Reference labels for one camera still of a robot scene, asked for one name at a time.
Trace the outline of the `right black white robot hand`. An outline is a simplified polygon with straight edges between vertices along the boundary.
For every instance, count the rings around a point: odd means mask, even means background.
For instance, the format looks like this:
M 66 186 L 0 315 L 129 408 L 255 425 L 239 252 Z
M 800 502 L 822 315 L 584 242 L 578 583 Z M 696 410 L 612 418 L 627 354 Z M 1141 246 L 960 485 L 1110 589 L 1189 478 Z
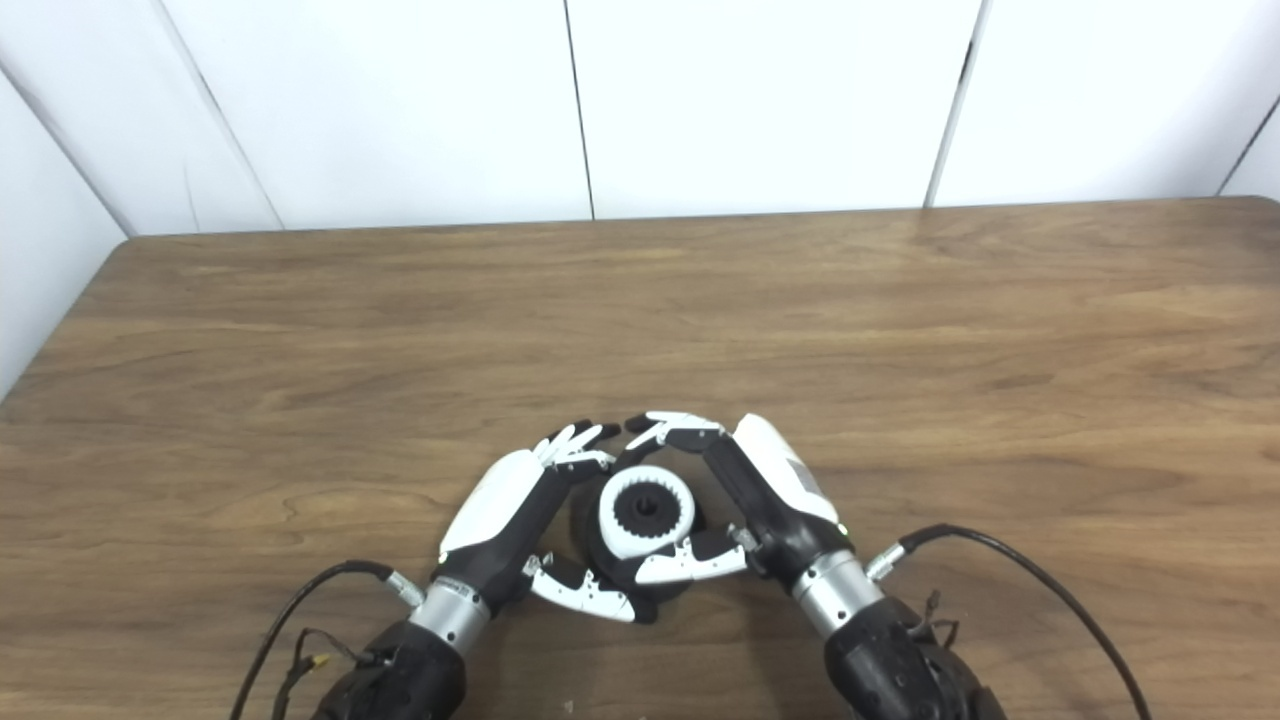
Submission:
M 625 469 L 660 448 L 699 455 L 742 514 L 736 530 L 692 533 L 623 562 L 637 585 L 699 582 L 751 569 L 791 591 L 814 562 L 852 550 L 832 502 L 763 416 L 748 414 L 730 430 L 690 413 L 648 411 L 623 427 L 635 434 L 620 456 Z

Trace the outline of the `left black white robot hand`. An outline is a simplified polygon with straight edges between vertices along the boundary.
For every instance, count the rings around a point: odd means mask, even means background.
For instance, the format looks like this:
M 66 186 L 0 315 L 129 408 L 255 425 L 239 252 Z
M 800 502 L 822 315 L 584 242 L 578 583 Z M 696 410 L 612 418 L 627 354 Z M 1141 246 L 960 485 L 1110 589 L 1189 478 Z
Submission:
M 461 591 L 488 619 L 535 594 L 618 623 L 655 623 L 653 602 L 572 559 L 538 551 L 571 492 L 612 473 L 614 456 L 598 445 L 620 432 L 580 420 L 490 465 L 451 521 L 433 580 Z

